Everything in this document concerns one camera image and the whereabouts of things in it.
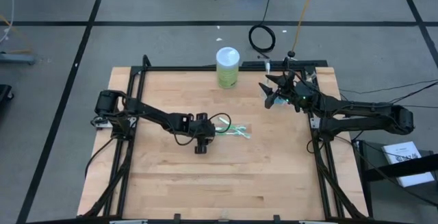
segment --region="black equipment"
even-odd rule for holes
[[[407,135],[414,129],[412,112],[401,105],[340,101],[321,93],[312,82],[304,80],[295,71],[287,67],[286,70],[287,74],[283,72],[281,76],[266,75],[277,84],[275,91],[259,83],[266,93],[265,108],[271,108],[275,99],[280,98],[292,104],[297,112],[315,114],[319,118],[311,119],[311,128],[318,131],[322,140],[333,140],[340,132],[383,129],[392,134]],[[336,114],[344,114],[346,118],[333,118]]]
[[[119,99],[124,107],[121,111],[117,108]],[[188,145],[193,139],[197,139],[198,144],[194,149],[196,154],[207,153],[207,145],[216,134],[216,128],[206,113],[197,114],[196,120],[193,114],[168,114],[116,90],[101,91],[94,111],[98,115],[95,122],[109,121],[112,124],[112,137],[121,139],[132,136],[131,128],[136,125],[138,118],[144,118],[161,125],[171,134],[192,138],[183,144],[177,141],[179,145]]]

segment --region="wooden tabletop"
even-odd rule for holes
[[[114,68],[109,89],[126,91],[129,71]],[[334,70],[318,68],[317,76],[321,91],[339,98]],[[311,139],[307,115],[290,105],[265,109],[262,81],[263,72],[239,72],[236,87],[223,90],[211,71],[147,72],[143,102],[165,112],[226,112],[233,124],[247,126],[251,138],[216,136],[207,154],[196,155],[196,141],[179,146],[159,125],[140,119],[123,218],[173,219],[179,213],[183,219],[272,220],[279,214],[282,220],[323,220],[315,158],[306,151]],[[93,153],[110,132],[97,132]],[[78,214],[89,210],[107,186],[115,144],[91,164]],[[340,187],[368,214],[351,146],[338,139],[331,144]],[[118,190],[115,195],[112,213]]]

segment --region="metal bracket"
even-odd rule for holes
[[[274,224],[280,224],[281,219],[279,214],[274,214]]]
[[[310,118],[310,128],[319,129],[320,128],[320,118]]]
[[[181,214],[174,214],[173,215],[173,224],[180,224],[181,223]]]

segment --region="black metal frame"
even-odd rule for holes
[[[307,76],[308,74],[312,74],[315,72],[316,67],[326,67],[328,66],[327,62],[325,60],[314,60],[314,61],[299,61],[299,62],[292,62],[292,65],[289,66],[291,69],[295,70],[296,72],[299,72],[302,76]],[[280,62],[273,62],[271,64],[271,71],[282,71],[284,67]],[[142,98],[142,93],[144,90],[144,83],[146,81],[146,72],[147,71],[216,71],[216,66],[151,66],[149,61],[145,60],[145,57],[143,58],[143,66],[132,66],[131,71],[129,74],[129,81],[128,81],[128,87],[127,87],[127,95],[132,97],[133,94],[133,88],[134,88],[134,82],[136,80],[137,75],[140,76],[138,89],[137,89],[137,98]],[[263,62],[244,62],[243,65],[239,68],[239,71],[265,71],[265,66]],[[317,88],[318,87],[318,80],[317,78],[314,78],[313,83]],[[309,129],[310,129],[310,118],[313,117],[312,113],[308,113],[309,117]],[[135,141],[135,132],[136,132],[136,126],[134,126],[132,129],[133,131],[133,138],[131,140],[128,140],[128,150],[133,150],[134,148],[134,141]],[[314,151],[318,151],[317,153],[314,153],[315,156],[315,165],[318,165],[319,162],[322,162],[322,154],[319,150],[319,140],[316,139],[316,135],[311,129],[311,137],[312,137],[312,145]],[[118,171],[118,165],[120,163],[120,157],[122,154],[122,148],[123,148],[123,140],[118,140],[116,145],[116,150],[114,153],[114,159],[113,159],[113,165],[112,165],[112,172],[110,175],[110,181],[115,178],[115,175]],[[337,177],[336,177],[336,171],[335,171],[335,163],[333,159],[333,154],[331,151],[330,143],[324,144],[325,154],[326,154],[326,163],[327,168],[330,173],[330,176],[332,177],[332,180],[337,183]],[[125,206],[125,200],[126,200],[126,191],[128,186],[128,179],[129,179],[129,169],[131,166],[131,158],[129,159],[129,165],[127,167],[126,172],[124,173],[122,177],[122,182],[120,186],[120,194],[118,198],[118,204],[116,209],[116,215],[110,215],[111,212],[111,206],[112,206],[112,195],[114,192],[112,192],[111,197],[107,200],[105,203],[104,209],[103,209],[103,216],[78,216],[76,219],[66,219],[66,220],[56,220],[56,221],[43,221],[43,222],[37,222],[39,224],[52,224],[52,223],[64,223],[64,224],[84,224],[84,223],[110,223],[110,221],[121,221],[123,219],[123,209]],[[336,211],[337,216],[332,216],[331,214],[331,208],[330,208],[330,202],[329,202],[329,196],[327,193],[326,188],[326,178],[323,176],[323,174],[317,170],[318,174],[318,181],[320,185],[320,194],[321,194],[321,200],[322,200],[322,207],[324,210],[324,218],[323,221],[330,221],[330,222],[336,222],[336,223],[345,223],[345,224],[353,224],[353,223],[381,223],[381,224],[397,224],[395,222],[387,222],[387,221],[375,221],[372,219],[352,219],[352,218],[346,218],[344,216],[344,207],[339,200],[338,196],[333,192],[333,197],[336,204]],[[368,212],[370,213],[370,216],[372,216],[372,210],[370,209],[370,206],[368,205],[368,201],[366,201]],[[181,219],[181,215],[178,213],[175,213],[174,219],[148,219],[147,222],[149,224],[179,224],[179,223],[227,223],[227,224],[268,224],[268,223],[300,223],[300,221],[282,221],[280,219],[279,215],[274,215],[273,219],[271,221],[249,221],[249,220],[242,220],[242,221],[236,221],[236,220],[183,220]]]
[[[327,65],[327,62],[325,60],[293,62],[293,64],[291,65],[292,69],[299,72],[303,76],[305,76],[307,73],[310,73],[310,74],[314,73],[315,67],[318,67],[318,66],[328,66],[328,65]],[[282,70],[283,70],[283,67],[281,66],[280,62],[272,63],[271,71],[282,71]],[[216,71],[216,66],[150,66],[150,65],[148,65],[148,66],[132,66],[130,76],[129,76],[129,81],[128,81],[128,87],[127,87],[127,95],[128,96],[130,96],[130,97],[132,96],[135,78],[137,75],[140,75],[137,97],[139,99],[142,98],[143,85],[145,82],[145,77],[146,77],[147,71]],[[241,66],[239,68],[239,71],[265,71],[265,66],[264,66],[263,62],[245,62],[243,64],[243,66]],[[318,86],[318,81],[316,78],[313,80],[313,82],[316,86]],[[312,113],[309,113],[308,116],[309,116],[309,118],[313,117]],[[318,150],[318,147],[319,147],[318,143],[319,142],[315,139],[314,135],[315,134],[313,134],[311,131],[311,136],[312,136],[312,140],[313,140],[313,148],[315,150]],[[134,140],[135,140],[135,138],[128,141],[128,149],[133,149]],[[117,169],[118,169],[118,165],[120,164],[120,157],[122,154],[123,143],[124,143],[123,140],[117,141],[116,151],[115,151],[114,159],[113,159],[111,177],[109,179],[110,181],[114,179],[114,176],[115,176]],[[327,159],[327,164],[328,164],[330,174],[333,177],[333,179],[337,182],[335,163],[333,160],[333,154],[331,151],[330,144],[325,145],[325,151],[326,151],[326,159]],[[321,156],[320,153],[315,153],[315,162],[316,163],[318,163],[318,160],[321,159],[321,158],[319,158],[320,156]],[[117,211],[116,211],[116,216],[120,217],[120,218],[123,217],[123,208],[125,205],[128,177],[129,177],[129,169],[127,170],[127,172],[123,176],[122,184],[120,187],[120,194],[119,194]],[[320,193],[321,193],[322,205],[323,205],[323,209],[324,209],[324,217],[325,217],[325,219],[329,219],[332,217],[330,203],[329,203],[329,196],[328,196],[328,193],[326,190],[326,182],[325,182],[324,176],[319,171],[318,171],[318,181],[319,181],[319,185],[320,185]],[[342,207],[342,203],[340,202],[340,200],[337,198],[336,195],[334,195],[334,198],[335,198],[335,203],[336,203],[337,216],[340,218],[344,218],[345,216],[344,216],[344,209]],[[112,206],[112,196],[107,200],[107,203],[105,204],[103,216],[111,217],[110,216],[111,206]]]
[[[58,127],[60,126],[60,122],[62,120],[63,113],[66,108],[66,104],[68,101],[68,97],[70,96],[70,92],[73,87],[74,80],[76,78],[77,71],[81,66],[81,60],[83,57],[83,53],[88,44],[88,39],[90,37],[91,29],[93,26],[131,26],[131,27],[157,27],[157,26],[214,26],[214,25],[226,25],[226,26],[244,26],[244,25],[256,25],[260,21],[96,21],[96,15],[99,11],[99,7],[102,0],[95,0],[94,5],[90,14],[90,17],[87,21],[16,21],[14,24],[18,26],[85,26],[86,29],[83,33],[83,37],[79,44],[79,48],[77,50],[77,54],[75,59],[71,65],[71,70],[68,75],[68,79],[63,90],[60,103],[57,107],[53,122],[51,124],[51,128],[49,130],[49,134],[44,144],[44,148],[42,150],[40,159],[38,161],[34,176],[32,177],[31,184],[27,190],[21,211],[17,218],[17,223],[26,223],[27,217],[29,216],[31,206],[34,202],[34,198],[36,196],[36,191],[40,185],[42,174],[44,172],[44,168],[49,159],[49,154],[51,152],[51,148],[55,141],[55,137],[57,134]],[[413,0],[407,0],[409,8],[415,18],[415,21],[303,21],[302,26],[329,26],[329,27],[418,27],[422,33],[423,39],[428,47],[430,54],[438,66],[438,53],[435,45],[427,31],[427,27],[436,27],[438,26],[437,21],[423,21],[420,13],[418,12]],[[273,25],[273,26],[282,26],[282,25],[290,25],[296,26],[298,21],[265,21],[265,25]],[[4,22],[0,21],[0,25],[6,25]],[[177,68],[163,68],[156,67],[151,69],[152,71],[214,71],[210,69],[210,67],[177,67]],[[254,69],[243,68],[242,71],[257,71]]]
[[[364,158],[367,158],[367,150],[365,149],[364,145],[365,141],[354,140],[353,143],[357,143],[359,147],[359,153]],[[407,160],[405,162],[399,162],[396,164],[379,166],[377,169],[370,169],[367,162],[360,160],[362,190],[370,217],[373,217],[370,183],[385,179],[380,173],[378,173],[377,170],[380,170],[390,178],[433,172],[438,170],[438,154],[434,154],[433,151],[429,151],[429,155],[422,156],[421,158]]]

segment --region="gray floor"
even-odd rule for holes
[[[438,21],[436,0],[414,0],[425,21]],[[267,20],[296,21],[305,0],[271,0]],[[18,21],[87,21],[94,0],[16,0]],[[97,21],[257,21],[266,0],[102,0]],[[0,0],[9,18],[10,0]],[[406,0],[312,0],[306,21],[414,21]],[[271,27],[277,44],[269,55],[282,59],[293,43],[295,27]],[[0,65],[0,83],[14,88],[15,100],[0,122],[0,222],[14,223],[85,27],[17,27],[32,43],[37,63]],[[65,109],[55,144],[29,215],[29,221],[75,216],[83,187],[83,169],[95,131],[89,125],[96,97],[106,88],[114,66],[140,64],[147,54],[155,66],[213,64],[216,51],[235,47],[242,60],[257,60],[248,43],[248,26],[93,27]],[[429,27],[438,43],[438,27]],[[255,32],[259,45],[268,38]],[[25,48],[12,34],[0,51]],[[438,68],[418,27],[304,27],[297,47],[300,60],[327,60],[340,88],[371,90],[437,79]],[[353,95],[349,99],[389,101],[417,87]],[[403,102],[437,105],[431,88]],[[363,138],[391,144],[413,140],[421,149],[438,151],[438,110],[411,108],[415,131],[408,136],[366,132]],[[437,211],[415,200],[396,203],[391,192],[375,190],[376,218],[413,221],[437,218]]]

